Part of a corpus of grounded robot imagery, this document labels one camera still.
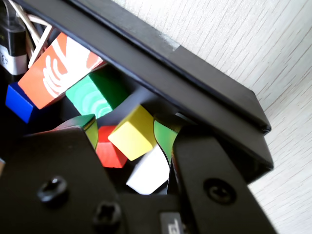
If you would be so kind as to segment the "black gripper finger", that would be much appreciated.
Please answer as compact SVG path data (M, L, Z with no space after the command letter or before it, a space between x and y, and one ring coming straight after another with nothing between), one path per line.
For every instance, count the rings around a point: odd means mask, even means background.
M117 193L84 130L17 141L0 178L3 234L123 234Z
M178 193L189 234L274 234L248 185L273 169L263 140L260 153L179 116L156 114L154 135L171 154L168 192Z

